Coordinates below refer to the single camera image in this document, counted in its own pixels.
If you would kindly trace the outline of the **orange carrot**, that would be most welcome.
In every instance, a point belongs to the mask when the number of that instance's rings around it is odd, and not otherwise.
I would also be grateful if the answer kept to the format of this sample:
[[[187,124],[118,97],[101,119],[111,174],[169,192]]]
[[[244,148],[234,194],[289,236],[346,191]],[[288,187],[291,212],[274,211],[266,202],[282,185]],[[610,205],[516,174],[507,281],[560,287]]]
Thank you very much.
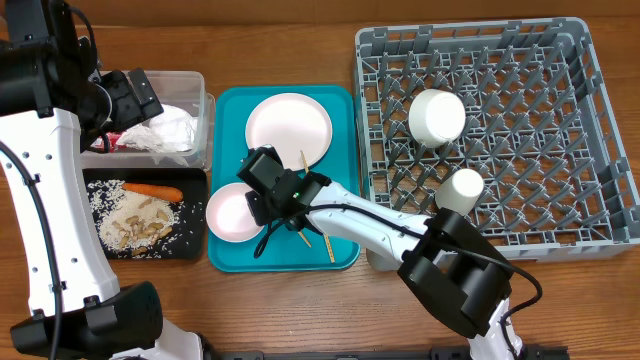
[[[168,202],[181,202],[184,198],[183,192],[174,187],[140,184],[140,183],[124,183],[122,188],[126,191],[154,197]]]

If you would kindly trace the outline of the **white tissue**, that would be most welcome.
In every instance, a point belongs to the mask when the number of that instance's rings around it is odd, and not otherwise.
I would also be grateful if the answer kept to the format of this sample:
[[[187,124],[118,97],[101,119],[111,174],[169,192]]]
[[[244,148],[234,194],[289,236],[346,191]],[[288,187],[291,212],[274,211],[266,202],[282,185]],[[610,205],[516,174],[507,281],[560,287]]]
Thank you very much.
[[[162,105],[163,112],[148,124],[157,143],[156,152],[184,152],[193,149],[198,120],[182,108]]]

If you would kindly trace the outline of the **pile of peanuts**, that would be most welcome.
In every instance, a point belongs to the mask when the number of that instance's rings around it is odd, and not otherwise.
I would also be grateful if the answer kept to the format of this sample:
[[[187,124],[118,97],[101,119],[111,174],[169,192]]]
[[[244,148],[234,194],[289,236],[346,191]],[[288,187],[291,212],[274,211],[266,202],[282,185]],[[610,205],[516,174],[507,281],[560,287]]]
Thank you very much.
[[[174,215],[168,202],[124,198],[103,220],[101,239],[111,250],[149,250],[173,231]]]

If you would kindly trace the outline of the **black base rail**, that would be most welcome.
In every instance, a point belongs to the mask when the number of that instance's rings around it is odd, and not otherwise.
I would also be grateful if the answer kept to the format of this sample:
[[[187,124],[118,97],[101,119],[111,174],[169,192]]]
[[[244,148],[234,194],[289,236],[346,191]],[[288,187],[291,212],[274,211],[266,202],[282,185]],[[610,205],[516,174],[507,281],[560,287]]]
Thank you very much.
[[[224,360],[471,360],[468,346],[434,347],[428,351],[366,351],[366,352],[302,352],[269,354],[261,351],[225,352],[215,359]],[[530,345],[522,359],[569,360],[567,347]]]

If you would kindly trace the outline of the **white round plate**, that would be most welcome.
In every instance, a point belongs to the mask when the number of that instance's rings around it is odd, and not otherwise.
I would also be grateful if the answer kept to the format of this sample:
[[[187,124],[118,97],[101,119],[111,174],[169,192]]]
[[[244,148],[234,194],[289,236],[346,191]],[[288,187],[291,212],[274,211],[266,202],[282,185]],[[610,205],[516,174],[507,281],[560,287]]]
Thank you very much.
[[[303,170],[328,151],[333,126],[327,110],[315,99],[282,93],[259,103],[249,115],[245,139],[249,148],[273,147],[284,168]]]

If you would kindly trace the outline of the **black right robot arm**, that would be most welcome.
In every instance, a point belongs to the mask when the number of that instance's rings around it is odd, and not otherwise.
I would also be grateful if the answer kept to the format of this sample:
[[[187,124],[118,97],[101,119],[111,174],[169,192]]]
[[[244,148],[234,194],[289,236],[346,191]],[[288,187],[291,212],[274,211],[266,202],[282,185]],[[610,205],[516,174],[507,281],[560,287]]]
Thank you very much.
[[[237,176],[251,189],[251,215],[269,234],[309,229],[357,243],[392,262],[430,315],[468,339],[472,358],[527,357],[511,317],[541,299],[541,285],[460,214],[386,208],[320,173],[299,176],[271,146],[251,149]]]

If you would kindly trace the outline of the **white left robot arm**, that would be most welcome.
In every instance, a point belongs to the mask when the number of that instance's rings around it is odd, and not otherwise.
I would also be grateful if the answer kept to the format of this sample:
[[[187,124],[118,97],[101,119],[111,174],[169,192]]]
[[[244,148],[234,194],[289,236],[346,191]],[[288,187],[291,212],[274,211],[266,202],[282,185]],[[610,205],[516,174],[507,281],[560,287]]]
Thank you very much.
[[[121,287],[101,247],[81,155],[111,132],[160,114],[141,69],[101,74],[82,12],[63,1],[5,5],[1,166],[29,272],[29,317],[14,348],[47,359],[212,359],[200,334],[162,312],[149,282]]]

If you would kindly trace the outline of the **black waste tray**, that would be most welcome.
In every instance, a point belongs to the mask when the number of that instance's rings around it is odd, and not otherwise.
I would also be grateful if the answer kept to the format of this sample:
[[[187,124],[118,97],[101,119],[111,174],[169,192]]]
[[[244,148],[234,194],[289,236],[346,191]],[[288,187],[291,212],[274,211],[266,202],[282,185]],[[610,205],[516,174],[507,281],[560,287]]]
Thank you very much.
[[[194,168],[85,169],[90,207],[109,259],[194,259],[206,233],[205,172]],[[123,188],[136,183],[178,189],[170,202]]]

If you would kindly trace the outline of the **clear plastic waste bin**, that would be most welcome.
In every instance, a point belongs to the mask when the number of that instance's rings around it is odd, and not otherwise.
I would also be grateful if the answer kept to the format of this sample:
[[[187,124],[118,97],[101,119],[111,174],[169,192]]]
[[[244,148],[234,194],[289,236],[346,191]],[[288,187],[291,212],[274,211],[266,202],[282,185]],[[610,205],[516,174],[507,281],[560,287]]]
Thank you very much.
[[[187,111],[198,120],[195,144],[184,152],[150,152],[124,147],[117,152],[81,154],[84,168],[192,167],[205,171],[212,166],[215,99],[205,92],[203,76],[192,71],[146,71],[161,104]]]

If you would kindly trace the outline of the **wooden chopstick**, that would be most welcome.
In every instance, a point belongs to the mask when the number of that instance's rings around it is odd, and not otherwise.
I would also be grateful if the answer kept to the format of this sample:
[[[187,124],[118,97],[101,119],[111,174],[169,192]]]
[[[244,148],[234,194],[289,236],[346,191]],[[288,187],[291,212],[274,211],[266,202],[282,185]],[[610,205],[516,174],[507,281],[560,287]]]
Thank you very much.
[[[299,231],[298,235],[309,248],[312,248],[311,242],[308,240],[308,238],[305,236],[305,234],[302,231]]]
[[[301,156],[301,160],[302,160],[302,163],[303,163],[303,168],[304,168],[305,174],[307,174],[307,173],[309,173],[309,166],[308,166],[308,163],[306,161],[305,154],[304,154],[304,152],[302,150],[300,150],[300,156]],[[326,249],[327,249],[327,253],[328,253],[329,259],[330,259],[331,263],[335,263],[335,255],[334,255],[334,252],[333,252],[333,248],[332,248],[332,245],[331,245],[330,238],[329,238],[329,236],[327,234],[324,234],[324,233],[323,233],[323,238],[324,238],[324,242],[325,242],[325,245],[326,245]]]

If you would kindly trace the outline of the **red snack wrapper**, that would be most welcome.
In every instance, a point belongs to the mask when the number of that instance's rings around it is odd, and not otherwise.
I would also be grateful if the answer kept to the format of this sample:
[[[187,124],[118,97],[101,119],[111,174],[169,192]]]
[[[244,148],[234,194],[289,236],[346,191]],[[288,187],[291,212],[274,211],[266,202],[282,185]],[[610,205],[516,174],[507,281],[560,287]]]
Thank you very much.
[[[107,134],[107,139],[109,142],[109,151],[110,152],[117,152],[120,151],[122,148],[124,148],[124,145],[119,145],[118,141],[121,138],[122,133],[108,133]],[[95,149],[96,151],[103,151],[104,147],[105,147],[105,141],[103,138],[99,137],[98,139],[96,139],[92,144],[91,147],[93,149]]]

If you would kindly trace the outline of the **white rice pile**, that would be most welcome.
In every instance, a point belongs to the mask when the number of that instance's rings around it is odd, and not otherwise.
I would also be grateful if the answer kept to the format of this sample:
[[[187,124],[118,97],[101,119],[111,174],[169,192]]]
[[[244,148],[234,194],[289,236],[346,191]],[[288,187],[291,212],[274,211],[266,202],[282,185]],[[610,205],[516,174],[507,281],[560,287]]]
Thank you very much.
[[[92,180],[89,204],[109,259],[197,258],[203,249],[204,204],[187,192],[123,180]]]

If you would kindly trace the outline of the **grey dishwasher rack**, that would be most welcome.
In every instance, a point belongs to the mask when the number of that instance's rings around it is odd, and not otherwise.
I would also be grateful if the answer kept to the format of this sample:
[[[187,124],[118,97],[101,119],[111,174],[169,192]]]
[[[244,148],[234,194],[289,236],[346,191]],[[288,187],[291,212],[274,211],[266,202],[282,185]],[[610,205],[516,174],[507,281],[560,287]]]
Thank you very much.
[[[365,196],[435,212],[454,172],[485,187],[469,220],[508,259],[609,258],[639,243],[639,193],[587,24],[543,18],[369,27],[355,36]],[[461,135],[437,148],[409,131],[425,90],[463,102]]]

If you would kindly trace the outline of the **cream plastic cup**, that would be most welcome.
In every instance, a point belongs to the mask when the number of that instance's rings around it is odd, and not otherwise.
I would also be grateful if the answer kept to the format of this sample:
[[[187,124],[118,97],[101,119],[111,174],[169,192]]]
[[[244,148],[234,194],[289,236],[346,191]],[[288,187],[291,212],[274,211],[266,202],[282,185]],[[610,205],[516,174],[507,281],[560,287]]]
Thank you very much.
[[[484,181],[478,172],[459,169],[436,190],[436,206],[465,216],[475,207],[483,189]]]

